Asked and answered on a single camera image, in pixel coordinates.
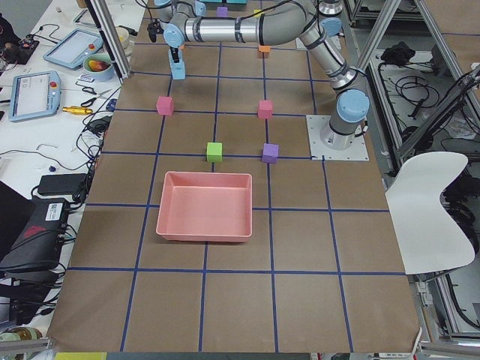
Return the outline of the light blue foam block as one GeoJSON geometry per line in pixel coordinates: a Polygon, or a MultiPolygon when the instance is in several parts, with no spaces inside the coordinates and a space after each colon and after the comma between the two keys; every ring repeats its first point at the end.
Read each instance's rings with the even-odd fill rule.
{"type": "Polygon", "coordinates": [[[174,80],[184,80],[186,78],[185,62],[182,58],[170,60],[170,69],[174,80]]]}

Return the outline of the cream bowl with lemon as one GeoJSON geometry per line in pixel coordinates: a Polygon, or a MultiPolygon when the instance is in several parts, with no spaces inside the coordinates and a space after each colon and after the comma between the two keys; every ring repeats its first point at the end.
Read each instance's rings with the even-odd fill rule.
{"type": "Polygon", "coordinates": [[[128,30],[119,26],[117,26],[115,30],[125,55],[130,56],[133,52],[134,42],[131,40],[128,30]]]}

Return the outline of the pink foam block table side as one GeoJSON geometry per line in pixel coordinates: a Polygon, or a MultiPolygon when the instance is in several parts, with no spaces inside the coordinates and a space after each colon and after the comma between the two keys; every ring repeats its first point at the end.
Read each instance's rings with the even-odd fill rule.
{"type": "Polygon", "coordinates": [[[159,115],[171,116],[174,112],[174,100],[170,96],[159,96],[156,102],[156,110],[159,115]]]}

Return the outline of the purple foam block far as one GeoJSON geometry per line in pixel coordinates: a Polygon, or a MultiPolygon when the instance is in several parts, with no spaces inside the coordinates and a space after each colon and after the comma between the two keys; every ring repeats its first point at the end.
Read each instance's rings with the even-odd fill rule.
{"type": "Polygon", "coordinates": [[[216,15],[217,15],[217,17],[222,17],[222,18],[228,17],[228,8],[227,7],[217,7],[216,15]]]}

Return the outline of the turquoise plastic tray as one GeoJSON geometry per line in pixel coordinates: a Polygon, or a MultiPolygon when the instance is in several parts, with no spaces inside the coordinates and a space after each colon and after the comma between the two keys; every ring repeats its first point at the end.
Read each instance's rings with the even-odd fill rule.
{"type": "Polygon", "coordinates": [[[202,2],[246,5],[248,3],[248,0],[202,0],[202,2]]]}

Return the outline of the teach pendant tablet far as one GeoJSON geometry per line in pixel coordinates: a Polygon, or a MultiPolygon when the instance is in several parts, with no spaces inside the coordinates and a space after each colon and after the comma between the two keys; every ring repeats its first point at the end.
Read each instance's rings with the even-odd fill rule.
{"type": "Polygon", "coordinates": [[[43,59],[65,68],[77,69],[83,65],[88,56],[98,52],[103,45],[103,39],[99,34],[77,28],[47,51],[43,59]]]}

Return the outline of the yellow foam block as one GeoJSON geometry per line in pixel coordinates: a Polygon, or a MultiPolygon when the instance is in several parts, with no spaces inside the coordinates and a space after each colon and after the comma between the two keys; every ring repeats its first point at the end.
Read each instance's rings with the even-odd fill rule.
{"type": "Polygon", "coordinates": [[[254,17],[260,17],[262,14],[264,14],[263,9],[255,9],[254,12],[253,12],[254,17]]]}

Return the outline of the green foam block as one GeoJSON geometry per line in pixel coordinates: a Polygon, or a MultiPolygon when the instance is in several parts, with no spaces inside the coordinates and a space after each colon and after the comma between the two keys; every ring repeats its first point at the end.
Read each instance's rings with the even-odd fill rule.
{"type": "Polygon", "coordinates": [[[209,163],[220,163],[223,161],[223,144],[221,142],[207,143],[206,160],[209,163]]]}

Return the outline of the red pink foam block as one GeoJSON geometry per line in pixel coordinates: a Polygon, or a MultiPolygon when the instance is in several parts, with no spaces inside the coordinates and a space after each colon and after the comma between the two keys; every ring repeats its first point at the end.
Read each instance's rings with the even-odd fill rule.
{"type": "Polygon", "coordinates": [[[257,117],[270,119],[273,116],[273,103],[271,100],[260,100],[258,103],[257,117]]]}

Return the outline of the gold metal cylinder tool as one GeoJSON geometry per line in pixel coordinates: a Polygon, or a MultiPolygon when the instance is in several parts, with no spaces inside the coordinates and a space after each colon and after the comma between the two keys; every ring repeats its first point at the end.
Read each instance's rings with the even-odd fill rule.
{"type": "Polygon", "coordinates": [[[87,116],[93,113],[93,109],[82,106],[64,106],[62,111],[78,116],[87,116]]]}

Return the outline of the purple foam block near pink tray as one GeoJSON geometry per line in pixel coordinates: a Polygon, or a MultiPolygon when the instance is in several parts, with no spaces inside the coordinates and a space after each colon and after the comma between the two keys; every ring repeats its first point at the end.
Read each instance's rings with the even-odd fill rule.
{"type": "Polygon", "coordinates": [[[274,143],[264,143],[262,148],[261,161],[265,164],[276,164],[279,156],[279,145],[274,143]]]}

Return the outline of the black power adapter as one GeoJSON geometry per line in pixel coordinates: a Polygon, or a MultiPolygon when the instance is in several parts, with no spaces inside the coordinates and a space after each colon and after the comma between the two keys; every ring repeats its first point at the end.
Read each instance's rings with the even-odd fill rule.
{"type": "Polygon", "coordinates": [[[37,188],[42,196],[73,195],[85,183],[85,173],[43,175],[37,188]]]}

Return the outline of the black computer box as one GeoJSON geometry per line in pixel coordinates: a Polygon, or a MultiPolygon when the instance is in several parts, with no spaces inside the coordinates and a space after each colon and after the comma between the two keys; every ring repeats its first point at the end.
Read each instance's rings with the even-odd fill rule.
{"type": "Polygon", "coordinates": [[[35,197],[32,203],[32,216],[1,261],[4,272],[41,272],[59,266],[61,235],[66,233],[68,225],[69,202],[62,197],[35,197]]]}

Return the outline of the white chair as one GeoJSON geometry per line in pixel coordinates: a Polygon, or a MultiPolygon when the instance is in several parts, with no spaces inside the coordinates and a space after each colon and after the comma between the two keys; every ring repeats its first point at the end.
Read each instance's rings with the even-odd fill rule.
{"type": "Polygon", "coordinates": [[[467,161],[464,154],[450,151],[416,155],[402,165],[386,191],[408,275],[457,269],[474,260],[469,239],[440,201],[467,161]]]}

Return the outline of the aluminium frame post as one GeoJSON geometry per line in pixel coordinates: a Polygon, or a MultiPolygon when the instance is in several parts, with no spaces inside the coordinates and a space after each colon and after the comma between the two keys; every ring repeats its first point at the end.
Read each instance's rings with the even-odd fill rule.
{"type": "Polygon", "coordinates": [[[104,0],[86,0],[86,6],[94,20],[94,24],[104,42],[115,73],[122,83],[131,75],[131,67],[119,40],[107,2],[104,0]]]}

